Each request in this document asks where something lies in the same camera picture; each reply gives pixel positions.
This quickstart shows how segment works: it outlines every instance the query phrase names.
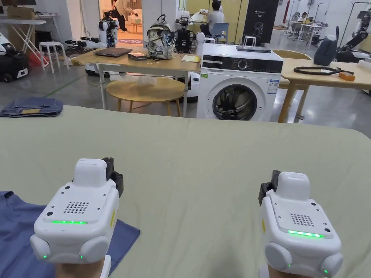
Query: paper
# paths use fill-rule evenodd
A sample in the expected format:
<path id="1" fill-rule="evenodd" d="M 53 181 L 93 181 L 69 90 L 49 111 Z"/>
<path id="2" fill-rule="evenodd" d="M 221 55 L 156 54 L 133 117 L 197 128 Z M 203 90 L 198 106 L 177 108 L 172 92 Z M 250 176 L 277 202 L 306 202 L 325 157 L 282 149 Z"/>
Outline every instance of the paper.
<path id="1" fill-rule="evenodd" d="M 199 61 L 201 61 L 201 58 L 198 57 L 198 56 L 189 56 L 189 55 L 185 55 L 182 59 L 183 62 L 195 62 L 195 63 L 198 63 Z"/>

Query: green led light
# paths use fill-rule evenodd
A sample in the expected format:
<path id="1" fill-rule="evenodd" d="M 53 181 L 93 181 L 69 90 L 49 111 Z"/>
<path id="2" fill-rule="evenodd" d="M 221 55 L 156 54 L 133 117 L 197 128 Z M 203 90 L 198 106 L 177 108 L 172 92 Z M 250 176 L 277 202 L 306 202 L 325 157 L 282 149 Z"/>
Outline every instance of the green led light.
<path id="1" fill-rule="evenodd" d="M 87 224 L 88 222 L 84 221 L 58 221 L 54 220 L 52 223 L 59 223 L 59 224 Z"/>
<path id="2" fill-rule="evenodd" d="M 298 231 L 292 231 L 292 230 L 289 230 L 289 234 L 310 236 L 310 237 L 313 237 L 313 238 L 325 238 L 326 237 L 325 235 L 305 233 L 305 232 L 298 232 Z"/>

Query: black banner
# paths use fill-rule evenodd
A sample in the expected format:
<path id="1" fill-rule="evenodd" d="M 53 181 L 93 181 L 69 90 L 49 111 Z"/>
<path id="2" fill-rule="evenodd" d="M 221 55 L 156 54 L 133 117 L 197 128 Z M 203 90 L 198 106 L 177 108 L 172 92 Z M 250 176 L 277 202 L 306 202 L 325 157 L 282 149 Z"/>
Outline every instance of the black banner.
<path id="1" fill-rule="evenodd" d="M 256 37 L 256 45 L 270 43 L 279 0 L 250 0 L 243 38 Z"/>

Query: laptop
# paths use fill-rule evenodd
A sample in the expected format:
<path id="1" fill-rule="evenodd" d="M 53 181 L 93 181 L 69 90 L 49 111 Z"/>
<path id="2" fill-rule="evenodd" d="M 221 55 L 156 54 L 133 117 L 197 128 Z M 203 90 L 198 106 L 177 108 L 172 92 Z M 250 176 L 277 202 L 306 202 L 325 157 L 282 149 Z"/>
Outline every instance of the laptop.
<path id="1" fill-rule="evenodd" d="M 96 51 L 93 53 L 98 56 L 107 56 L 107 57 L 117 58 L 122 55 L 128 54 L 129 52 L 132 52 L 132 51 L 133 51 L 132 49 L 128 49 L 128 48 L 109 47 L 109 48 L 105 48 L 105 49 L 102 49 L 100 51 Z"/>

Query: sticker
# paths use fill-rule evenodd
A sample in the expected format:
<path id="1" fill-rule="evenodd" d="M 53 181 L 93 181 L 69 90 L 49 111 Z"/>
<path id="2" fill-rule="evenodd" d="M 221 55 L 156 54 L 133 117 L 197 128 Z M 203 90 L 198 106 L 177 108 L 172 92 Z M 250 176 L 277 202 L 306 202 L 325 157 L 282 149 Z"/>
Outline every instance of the sticker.
<path id="1" fill-rule="evenodd" d="M 40 109 L 26 109 L 22 111 L 22 114 L 34 114 L 39 113 Z"/>
<path id="2" fill-rule="evenodd" d="M 268 87 L 268 94 L 275 95 L 279 86 L 278 79 L 271 79 Z"/>
<path id="3" fill-rule="evenodd" d="M 264 223 L 264 219 L 262 220 L 262 228 L 263 228 L 263 234 L 265 234 L 265 223 Z"/>
<path id="4" fill-rule="evenodd" d="M 112 228 L 112 225 L 114 224 L 115 213 L 116 213 L 116 211 L 114 210 L 114 212 L 112 213 L 112 216 L 111 216 L 111 228 Z"/>

